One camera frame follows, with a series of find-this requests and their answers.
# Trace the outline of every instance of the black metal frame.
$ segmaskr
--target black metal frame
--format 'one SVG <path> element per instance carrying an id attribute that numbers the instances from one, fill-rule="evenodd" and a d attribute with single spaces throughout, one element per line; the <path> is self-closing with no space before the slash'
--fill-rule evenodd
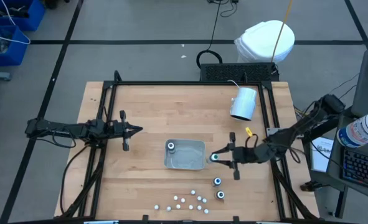
<path id="1" fill-rule="evenodd" d="M 271 111 L 272 111 L 272 117 L 273 117 L 273 122 L 274 122 L 274 126 L 276 128 L 279 127 L 279 120 L 278 120 L 278 114 L 276 111 L 276 106 L 275 106 L 275 99 L 273 96 L 273 92 L 272 92 L 272 85 L 271 82 L 248 82 L 248 83 L 238 83 L 239 85 L 244 85 L 244 86 L 256 86 L 258 88 L 258 92 L 259 92 L 259 96 L 260 96 L 260 104 L 261 104 L 261 109 L 262 109 L 262 115 L 263 115 L 263 122 L 264 122 L 264 127 L 265 127 L 265 131 L 267 134 L 267 128 L 270 127 L 269 124 L 269 119 L 268 119 L 268 113 L 267 113 L 267 106 L 265 103 L 265 96 L 264 96 L 264 92 L 263 92 L 263 87 L 265 87 L 267 89 L 268 92 L 268 97 L 270 100 L 270 106 L 271 106 Z M 106 94 L 108 92 L 109 89 L 111 89 L 111 96 L 110 96 L 110 102 L 109 102 L 109 108 L 108 108 L 108 118 L 107 119 L 111 119 L 111 116 L 113 114 L 113 106 L 114 106 L 114 102 L 115 102 L 115 96 L 116 96 L 116 90 L 118 85 L 232 85 L 231 83 L 227 83 L 227 82 L 131 82 L 131 81 L 121 81 L 120 76 L 118 75 L 118 73 L 115 73 L 115 80 L 114 81 L 104 81 L 103 82 L 103 88 L 102 88 L 102 93 L 101 93 L 101 99 L 100 99 L 100 104 L 98 107 L 98 113 L 97 113 L 97 118 L 102 118 L 103 116 L 103 107 L 105 105 L 105 101 L 106 101 Z M 34 143 L 35 141 L 33 141 L 33 143 L 31 144 L 30 142 L 33 140 L 29 141 L 28 147 L 29 145 L 32 145 L 32 147 L 34 147 Z M 106 156 L 106 145 L 107 145 L 107 140 L 105 140 L 104 144 L 102 144 L 102 147 L 98 147 L 98 148 L 91 148 L 90 151 L 90 156 L 88 158 L 88 165 L 87 165 L 87 171 L 85 174 L 85 181 L 84 181 L 84 185 L 85 186 L 83 188 L 83 190 L 79 193 L 78 197 L 76 198 L 76 200 L 74 201 L 74 203 L 68 208 L 67 212 L 65 212 L 62 216 L 60 217 L 55 217 L 53 220 L 38 220 L 38 221 L 30 221 L 30 222 L 19 222 L 19 223 L 30 223 L 30 224 L 41 224 L 41 223 L 83 223 L 83 222 L 88 222 L 88 221 L 95 221 L 95 215 L 97 212 L 97 205 L 98 205 L 98 199 L 99 199 L 99 193 L 100 193 L 100 184 L 101 184 L 101 178 L 102 178 L 102 172 L 103 172 L 103 163 L 105 161 L 105 156 Z M 95 161 L 95 154 L 96 154 L 96 150 L 99 149 L 100 150 L 100 157 L 99 157 L 99 162 L 97 164 L 97 168 L 95 169 L 94 172 L 92 172 L 93 170 L 93 166 L 94 166 L 94 161 Z M 24 173 L 26 171 L 26 167 L 29 163 L 29 159 L 30 157 L 26 158 L 24 156 L 22 162 L 21 162 L 21 166 L 19 167 L 18 173 L 17 173 L 17 178 L 14 181 L 13 186 L 18 185 L 20 186 L 23 180 L 23 176 Z M 289 169 L 288 169 L 288 165 L 287 165 L 287 161 L 285 158 L 283 158 L 281 163 L 282 169 L 283 169 L 283 174 L 285 177 L 285 180 L 287 182 L 288 185 L 286 186 L 290 186 L 290 177 L 289 177 Z M 273 172 L 279 172 L 279 168 L 277 166 L 277 162 L 276 161 L 271 161 L 271 168 Z M 289 200 L 289 205 L 290 205 L 290 211 L 291 211 L 291 218 L 286 217 L 285 215 L 285 206 L 283 204 L 283 199 L 282 199 L 282 194 L 281 194 L 281 189 L 280 189 L 280 182 L 278 181 L 278 179 L 275 177 L 275 175 L 273 176 L 273 181 L 274 181 L 274 187 L 275 187 L 275 194 L 276 194 L 276 202 L 278 205 L 278 213 L 279 213 L 279 217 L 280 220 L 286 220 L 286 222 L 290 221 L 290 223 L 304 223 L 304 219 L 298 219 L 297 217 L 297 212 L 296 212 L 296 206 L 293 203 L 293 200 L 290 196 L 292 195 L 288 195 L 288 200 Z M 92 200 L 92 206 L 90 209 L 90 216 L 85 217 L 84 216 L 84 211 L 85 211 L 85 206 L 86 206 L 86 202 L 87 202 L 87 194 L 90 191 L 92 185 L 95 184 L 94 187 L 94 196 L 93 196 L 93 200 Z M 7 223 L 8 219 L 9 219 L 9 215 L 11 214 L 12 208 L 13 208 L 13 203 L 17 197 L 17 193 L 18 191 L 13 191 L 11 190 L 11 193 L 9 194 L 8 200 L 12 200 L 12 206 L 10 205 L 10 203 L 7 203 L 7 205 L 4 207 L 4 211 L 3 211 L 3 216 L 0 219 L 0 223 Z M 78 210 L 78 217 L 73 217 L 73 215 L 75 214 L 75 212 Z M 255 222 L 241 222 L 239 221 L 238 217 L 233 217 L 234 224 L 237 223 L 255 223 Z M 148 216 L 144 215 L 143 220 L 119 220 L 119 223 L 187 223 L 186 221 L 148 221 Z M 306 219 L 307 223 L 333 223 L 333 222 L 325 222 L 325 221 L 321 221 L 321 220 L 310 220 L 310 219 Z M 232 222 L 197 222 L 197 221 L 191 221 L 191 223 L 229 223 L 231 224 Z"/>

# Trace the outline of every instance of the metal tray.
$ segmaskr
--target metal tray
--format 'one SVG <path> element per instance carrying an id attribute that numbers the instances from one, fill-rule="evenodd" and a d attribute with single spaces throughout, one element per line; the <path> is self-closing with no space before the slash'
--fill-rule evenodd
<path id="1" fill-rule="evenodd" d="M 167 148 L 174 144 L 175 152 Z M 201 170 L 205 165 L 205 144 L 199 140 L 169 139 L 164 145 L 164 165 L 170 169 Z"/>

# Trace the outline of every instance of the blue bin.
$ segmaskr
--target blue bin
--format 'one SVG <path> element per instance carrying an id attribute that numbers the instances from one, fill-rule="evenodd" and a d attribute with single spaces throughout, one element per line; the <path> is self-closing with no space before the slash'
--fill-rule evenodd
<path id="1" fill-rule="evenodd" d="M 21 3 L 23 6 L 29 6 L 29 18 L 18 18 L 18 17 L 12 17 L 12 20 L 15 22 L 15 24 L 21 29 L 21 30 L 37 30 L 37 28 L 40 25 L 40 22 L 45 14 L 45 8 L 39 2 L 39 0 L 4 0 L 5 4 L 8 7 L 8 3 L 10 2 L 18 2 Z M 0 8 L 5 9 L 4 5 L 2 4 L 2 1 L 0 0 Z M 0 26 L 10 26 L 13 25 L 9 18 L 6 17 L 0 17 Z"/>
<path id="2" fill-rule="evenodd" d="M 18 40 L 25 43 L 28 41 L 17 26 L 2 26 L 0 30 L 6 30 L 12 33 L 12 40 Z M 0 66 L 20 65 L 26 48 L 26 44 L 11 42 L 7 52 L 0 54 Z"/>

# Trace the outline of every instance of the wooden tabletop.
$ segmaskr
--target wooden tabletop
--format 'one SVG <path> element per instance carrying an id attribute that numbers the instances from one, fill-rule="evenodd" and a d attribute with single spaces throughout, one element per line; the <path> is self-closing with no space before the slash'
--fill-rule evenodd
<path id="1" fill-rule="evenodd" d="M 102 82 L 88 82 L 83 96 L 78 122 L 93 119 L 98 110 Z M 281 127 L 296 122 L 293 102 L 288 84 L 273 83 L 273 92 Z M 98 201 L 97 219 L 140 220 L 149 215 L 150 220 L 225 220 L 233 216 L 240 220 L 279 220 L 275 190 L 269 162 L 264 164 L 239 165 L 240 180 L 234 180 L 233 170 L 220 164 L 207 164 L 203 170 L 175 170 L 164 166 L 164 145 L 168 139 L 195 139 L 205 142 L 207 156 L 225 147 L 229 132 L 236 133 L 237 145 L 243 146 L 249 127 L 265 138 L 259 97 L 250 122 L 237 121 L 229 116 L 231 98 L 237 94 L 232 86 L 119 86 L 115 100 L 113 119 L 119 119 L 119 110 L 125 110 L 127 120 L 144 129 L 130 140 L 130 151 L 124 152 L 121 139 L 108 141 L 105 168 Z M 272 116 L 265 91 L 269 121 Z M 79 144 L 71 149 L 69 159 L 82 148 Z M 302 149 L 300 142 L 294 147 Z M 70 205 L 82 189 L 87 168 L 89 150 L 78 156 L 71 164 L 64 192 L 64 207 Z M 319 216 L 314 193 L 302 192 L 300 185 L 309 181 L 309 172 L 304 155 L 301 164 L 286 154 L 293 189 L 310 211 Z M 230 154 L 222 159 L 231 159 Z M 215 177 L 222 179 L 218 188 L 212 186 Z M 191 195 L 205 197 L 207 203 L 198 202 Z M 214 198 L 216 191 L 225 192 L 225 200 Z M 286 216 L 290 216 L 285 191 L 282 188 Z M 173 196 L 185 198 L 181 209 Z M 88 194 L 89 214 L 92 192 Z M 189 210 L 188 206 L 202 206 L 202 210 Z M 60 215 L 59 206 L 55 211 Z"/>

